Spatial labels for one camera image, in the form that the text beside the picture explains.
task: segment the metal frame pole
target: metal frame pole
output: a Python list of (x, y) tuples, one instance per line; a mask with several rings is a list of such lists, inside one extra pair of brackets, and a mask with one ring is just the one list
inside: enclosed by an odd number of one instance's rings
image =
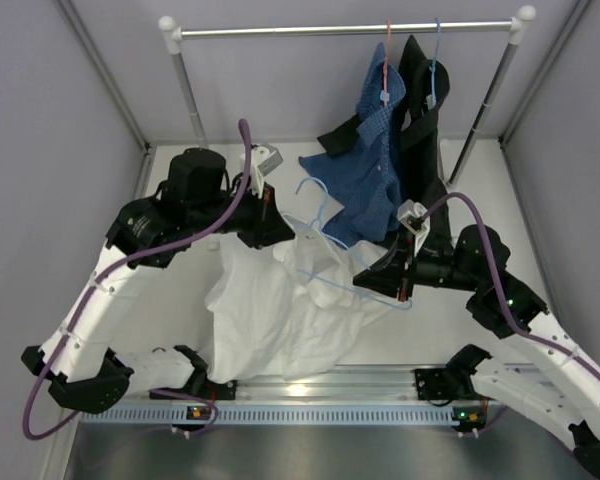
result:
[(98, 76), (100, 77), (100, 80), (102, 81), (105, 90), (111, 97), (111, 100), (113, 100), (113, 103), (117, 107), (118, 112), (120, 113), (123, 121), (129, 128), (129, 131), (133, 135), (133, 138), (135, 139), (136, 143), (143, 152), (146, 152), (149, 146), (149, 142), (147, 142), (146, 138), (142, 134), (142, 131), (140, 130), (136, 119), (131, 113), (129, 105), (127, 104), (124, 96), (122, 95), (120, 87), (114, 80), (113, 75), (111, 75), (111, 72), (107, 68), (106, 63), (102, 59), (102, 56), (96, 48), (96, 45), (93, 42), (93, 39), (91, 38), (87, 27), (82, 21), (80, 14), (76, 10), (75, 5), (71, 0), (53, 0), (53, 3), (58, 9), (58, 12), (60, 12), (60, 14), (64, 17), (71, 30), (73, 30), (73, 33), (78, 39), (78, 43), (84, 50), (87, 58), (93, 65), (93, 68), (98, 73)]
[(562, 28), (560, 29), (560, 33), (553, 42), (553, 45), (551, 45), (547, 55), (542, 59), (540, 68), (538, 68), (538, 71), (533, 75), (533, 80), (525, 89), (524, 98), (518, 104), (515, 112), (513, 112), (513, 115), (511, 115), (511, 119), (509, 120), (504, 133), (500, 137), (500, 143), (502, 143), (503, 146), (506, 147), (511, 140), (511, 137), (517, 130), (518, 125), (520, 125), (520, 122), (527, 113), (529, 105), (531, 105), (531, 102), (536, 97), (540, 86), (544, 83), (549, 72), (553, 70), (558, 57), (564, 50), (564, 47), (571, 38), (572, 33), (592, 3), (593, 0), (578, 0), (573, 6), (573, 9), (567, 16)]
[[(498, 93), (500, 84), (513, 59), (513, 54), (519, 45), (528, 24), (535, 17), (535, 9), (530, 6), (522, 7), (516, 17), (508, 20), (495, 20), (484, 22), (447, 22), (438, 25), (437, 23), (408, 23), (391, 25), (391, 33), (435, 33), (442, 32), (509, 32), (509, 44), (496, 70), (496, 74), (489, 86), (489, 91), (485, 97), (478, 116), (473, 124), (473, 128), (467, 137), (462, 154), (454, 169), (451, 182), (460, 173), (460, 170), (471, 154), (475, 143), (475, 134), (486, 118), (488, 109)], [(202, 147), (208, 148), (209, 142), (204, 132), (200, 112), (196, 105), (191, 82), (187, 74), (187, 69), (182, 58), (180, 43), (184, 40), (219, 38), (219, 37), (255, 37), (255, 36), (324, 36), (324, 35), (377, 35), (387, 32), (387, 25), (353, 25), (353, 26), (329, 26), (329, 27), (271, 27), (271, 28), (242, 28), (226, 30), (188, 30), (176, 25), (171, 17), (162, 17), (160, 19), (160, 29), (163, 32), (167, 49), (171, 54), (173, 65), (180, 82), (182, 93), (185, 97), (191, 125), (196, 136), (196, 141)]]
[(184, 100), (187, 104), (189, 119), (191, 120), (191, 126), (193, 127), (196, 141), (200, 147), (209, 148), (209, 141), (207, 140), (207, 135), (204, 133), (200, 112), (198, 111), (196, 99), (193, 96), (193, 90), (191, 89), (191, 81), (187, 74), (187, 67), (184, 64), (184, 58), (182, 58), (182, 50), (180, 49), (180, 42), (182, 41), (180, 29), (176, 27), (176, 22), (173, 18), (162, 17), (160, 19), (160, 30), (162, 30), (164, 35), (167, 50), (169, 50), (169, 53), (171, 54), (171, 60), (173, 60), (173, 67), (176, 70), (180, 88), (182, 89), (182, 94), (184, 95)]
[(480, 110), (478, 110), (478, 115), (476, 115), (473, 125), (471, 126), (471, 131), (469, 132), (469, 135), (462, 146), (460, 156), (458, 157), (456, 165), (453, 168), (453, 172), (451, 173), (451, 176), (447, 182), (448, 186), (453, 187), (458, 181), (458, 178), (460, 177), (460, 174), (466, 165), (467, 159), (471, 155), (473, 147), (475, 146), (476, 134), (480, 133), (480, 129), (482, 128), (482, 125), (484, 125), (487, 115), (489, 114), (489, 110), (493, 106), (493, 102), (498, 95), (498, 91), (500, 90), (500, 86), (502, 85), (502, 81), (504, 80), (507, 70), (513, 61), (516, 51), (518, 50), (518, 45), (520, 45), (525, 32), (529, 28), (529, 24), (535, 18), (535, 16), (536, 10), (533, 7), (526, 6), (518, 10), (516, 19), (520, 23), (520, 28), (509, 35), (509, 43), (507, 44), (507, 48), (505, 48), (504, 53), (502, 54), (502, 58), (500, 59), (500, 63), (496, 69), (496, 73), (493, 75), (493, 79), (491, 80), (491, 84), (487, 90), (487, 94), (482, 101)]

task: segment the black garment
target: black garment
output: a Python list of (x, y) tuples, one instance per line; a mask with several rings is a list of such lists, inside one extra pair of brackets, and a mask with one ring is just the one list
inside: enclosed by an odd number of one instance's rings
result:
[[(449, 94), (449, 74), (444, 65), (436, 62), (436, 105), (429, 109), (427, 97), (431, 95), (432, 63), (415, 37), (410, 36), (398, 68), (407, 94), (394, 110), (391, 135), (393, 147), (399, 150), (399, 161), (394, 168), (401, 182), (402, 198), (420, 202), (425, 207), (430, 207), (447, 193), (438, 178), (438, 112)], [(410, 122), (402, 130), (407, 114)], [(342, 155), (358, 141), (358, 125), (360, 119), (354, 115), (334, 131), (318, 137), (318, 141), (329, 156)], [(431, 232), (423, 248), (430, 253), (442, 254), (450, 247), (449, 208), (444, 205), (431, 216)]]

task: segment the white floor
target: white floor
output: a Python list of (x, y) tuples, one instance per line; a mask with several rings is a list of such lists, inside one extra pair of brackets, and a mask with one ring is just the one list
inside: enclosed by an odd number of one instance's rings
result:
[[(320, 153), (317, 143), (276, 144), (285, 162), (267, 181), (276, 188), (280, 210), (311, 219), (320, 205), (318, 186), (305, 185), (300, 201), (295, 189), (306, 176), (298, 164), (298, 156)], [(443, 167), (450, 172), (458, 156), (460, 141), (441, 142)], [(171, 158), (185, 146), (162, 146), (156, 153), (147, 193), (166, 178)], [(240, 145), (213, 146), (227, 158), (231, 175), (238, 171)], [(546, 298), (529, 238), (515, 199), (504, 158), (495, 140), (478, 141), (458, 190), (477, 204), (485, 221), (495, 228), (512, 256), (509, 271), (525, 281), (540, 296)], [(327, 214), (340, 209), (331, 200)], [(468, 209), (459, 201), (450, 204), (454, 235), (474, 223)], [(203, 240), (187, 252), (178, 255), (160, 281), (137, 302), (130, 318), (121, 328), (113, 348), (118, 351), (150, 350), (158, 346), (186, 344), (203, 348), (213, 331), (213, 318), (204, 307), (204, 297), (221, 274), (219, 253), (207, 247), (213, 240)], [(416, 287), (414, 306), (408, 312), (396, 311), (366, 327), (354, 348), (339, 362), (352, 364), (443, 364), (468, 343), (479, 345), (507, 363), (527, 363), (508, 349), (490, 332), (484, 330), (465, 310), (469, 298), (466, 292), (453, 292), (428, 287)]]

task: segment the metal rod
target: metal rod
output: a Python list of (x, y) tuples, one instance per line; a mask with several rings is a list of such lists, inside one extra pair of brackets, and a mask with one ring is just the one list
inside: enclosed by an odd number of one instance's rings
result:
[(517, 130), (518, 126), (522, 122), (522, 119), (526, 115), (528, 111), (528, 107), (531, 105), (531, 102), (535, 99), (540, 86), (544, 83), (547, 78), (547, 75), (551, 70), (564, 50), (567, 42), (571, 38), (574, 30), (582, 20), (582, 17), (586, 13), (587, 9), (591, 6), (593, 0), (578, 0), (576, 4), (573, 6), (573, 9), (567, 16), (564, 24), (560, 29), (560, 33), (554, 40), (551, 48), (542, 59), (542, 63), (538, 68), (538, 71), (533, 75), (533, 79), (530, 82), (529, 86), (525, 89), (525, 95), (516, 110), (513, 112), (509, 123), (507, 124), (504, 133), (500, 137), (500, 141), (502, 145), (506, 145), (513, 137), (513, 134)]
[(502, 81), (504, 80), (505, 74), (511, 65), (511, 61), (513, 60), (517, 49), (518, 45), (507, 43), (507, 48), (505, 48), (504, 53), (502, 54), (496, 73), (493, 75), (493, 80), (491, 80), (491, 85), (489, 85), (489, 90), (487, 90), (482, 105), (480, 105), (480, 110), (478, 110), (478, 115), (476, 115), (476, 119), (473, 121), (467, 140), (464, 142), (460, 157), (458, 157), (456, 166), (453, 168), (453, 173), (451, 174), (451, 177), (449, 177), (448, 184), (451, 186), (454, 185), (458, 176), (462, 173), (467, 159), (471, 155), (471, 151), (476, 143), (476, 134), (480, 133), (480, 128), (482, 128), (484, 121), (487, 119), (489, 110), (498, 94), (498, 90), (500, 90)]
[(143, 198), (147, 195), (150, 195), (150, 193), (147, 192), (147, 185), (149, 183), (151, 167), (153, 166), (155, 158), (156, 148), (155, 146), (151, 146), (151, 148), (149, 148), (149, 151), (142, 156), (140, 170), (138, 171), (136, 183), (133, 187), (133, 196), (131, 197), (132, 200), (137, 200), (138, 198)]
[(196, 141), (202, 148), (209, 148), (209, 141), (207, 135), (204, 133), (204, 127), (202, 126), (202, 120), (200, 119), (200, 112), (196, 105), (196, 99), (193, 96), (193, 90), (191, 89), (191, 82), (189, 81), (189, 75), (187, 74), (187, 67), (184, 64), (182, 53), (174, 53), (171, 55), (173, 60), (173, 66), (176, 69), (178, 75), (178, 81), (180, 82), (180, 88), (184, 94), (184, 100), (187, 104), (187, 110), (189, 110), (189, 118), (191, 119), (191, 125), (193, 126), (193, 132), (196, 135)]
[[(440, 24), (445, 33), (451, 32), (512, 32), (519, 24), (513, 19), (494, 20), (488, 22), (445, 22)], [(392, 24), (391, 33), (436, 33), (438, 24), (433, 23), (404, 23)], [(271, 27), (271, 28), (236, 28), (223, 30), (190, 30), (180, 31), (182, 40), (194, 38), (218, 37), (305, 37), (323, 35), (376, 35), (387, 33), (387, 25), (354, 25), (331, 27)]]
[(140, 127), (138, 126), (138, 122), (134, 118), (131, 113), (131, 109), (127, 104), (120, 87), (116, 83), (113, 75), (109, 71), (107, 64), (102, 59), (100, 52), (96, 48), (87, 27), (85, 26), (80, 14), (76, 10), (75, 5), (71, 0), (53, 0), (53, 3), (56, 5), (58, 12), (63, 16), (73, 33), (75, 34), (78, 43), (82, 47), (85, 52), (87, 59), (91, 62), (91, 65), (96, 70), (96, 73), (100, 77), (102, 84), (104, 85), (105, 90), (111, 97), (111, 100), (115, 104), (118, 112), (122, 116), (124, 123), (129, 128), (131, 135), (135, 139), (136, 143), (140, 147), (143, 152), (146, 152), (148, 149), (149, 142), (147, 142), (146, 138), (142, 134)]

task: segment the hanger hook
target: hanger hook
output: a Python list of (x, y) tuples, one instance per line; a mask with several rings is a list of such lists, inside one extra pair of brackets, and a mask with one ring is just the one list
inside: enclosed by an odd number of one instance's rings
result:
[(324, 182), (322, 180), (320, 180), (319, 178), (316, 178), (316, 177), (306, 177), (306, 178), (303, 178), (300, 181), (300, 183), (298, 184), (298, 188), (296, 188), (296, 195), (300, 192), (300, 189), (302, 188), (302, 186), (306, 182), (308, 182), (308, 181), (311, 181), (313, 183), (318, 184), (322, 188), (322, 192), (324, 193), (324, 197), (322, 199), (322, 204), (320, 205), (320, 208), (318, 208), (318, 214), (309, 223), (309, 228), (313, 228), (313, 225), (315, 223), (317, 223), (318, 224), (318, 230), (322, 231), (322, 227), (323, 227), (322, 217), (324, 216), (324, 211), (327, 208), (327, 202), (329, 201), (329, 189), (324, 184)]

